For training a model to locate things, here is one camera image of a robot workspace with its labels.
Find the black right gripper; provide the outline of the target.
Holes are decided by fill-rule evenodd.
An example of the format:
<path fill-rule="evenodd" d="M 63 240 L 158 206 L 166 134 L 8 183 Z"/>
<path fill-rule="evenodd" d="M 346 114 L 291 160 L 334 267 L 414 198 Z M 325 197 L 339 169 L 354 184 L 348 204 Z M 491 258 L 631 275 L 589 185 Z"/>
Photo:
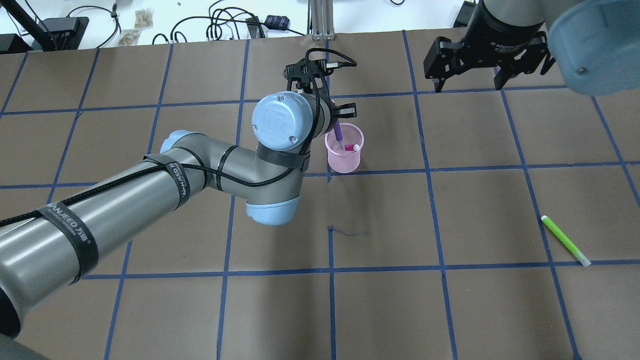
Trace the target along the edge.
<path fill-rule="evenodd" d="M 441 92 L 446 80 L 471 69 L 498 68 L 494 89 L 537 69 L 546 75 L 556 60 L 550 53 L 537 0 L 480 0 L 462 39 L 439 36 L 423 60 L 423 75 Z"/>

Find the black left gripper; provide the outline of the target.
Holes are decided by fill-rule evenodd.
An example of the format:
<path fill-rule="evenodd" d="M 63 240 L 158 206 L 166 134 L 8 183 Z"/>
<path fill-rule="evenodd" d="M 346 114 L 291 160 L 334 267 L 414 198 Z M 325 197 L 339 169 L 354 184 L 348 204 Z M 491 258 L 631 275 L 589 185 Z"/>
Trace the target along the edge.
<path fill-rule="evenodd" d="M 334 130 L 338 119 L 352 119 L 358 116 L 357 105 L 352 103 L 336 105 L 329 98 L 312 95 L 312 130 L 313 133 L 329 133 Z"/>

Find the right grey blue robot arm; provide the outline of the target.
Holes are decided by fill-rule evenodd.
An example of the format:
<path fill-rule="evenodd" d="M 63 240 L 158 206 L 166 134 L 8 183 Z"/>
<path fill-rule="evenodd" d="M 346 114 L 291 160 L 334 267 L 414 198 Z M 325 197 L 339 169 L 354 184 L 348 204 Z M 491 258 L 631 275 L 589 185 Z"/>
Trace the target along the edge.
<path fill-rule="evenodd" d="M 494 88 L 558 66 L 565 85 L 585 96 L 608 96 L 640 84 L 637 0 L 480 0 L 462 39 L 439 36 L 423 60 L 426 79 L 498 68 Z"/>

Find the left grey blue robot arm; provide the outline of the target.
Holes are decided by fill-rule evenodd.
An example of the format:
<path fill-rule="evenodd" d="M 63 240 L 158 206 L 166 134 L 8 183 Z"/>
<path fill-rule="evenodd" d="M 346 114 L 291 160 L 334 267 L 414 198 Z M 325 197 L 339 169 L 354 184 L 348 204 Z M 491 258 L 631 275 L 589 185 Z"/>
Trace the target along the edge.
<path fill-rule="evenodd" d="M 281 91 L 254 107 L 256 150 L 176 130 L 159 153 L 59 202 L 1 221 L 1 333 L 15 338 L 32 309 L 77 283 L 135 235 L 211 188 L 246 201 L 259 224 L 292 221 L 310 143 L 340 119 L 357 116 L 354 103 L 327 94 Z"/>

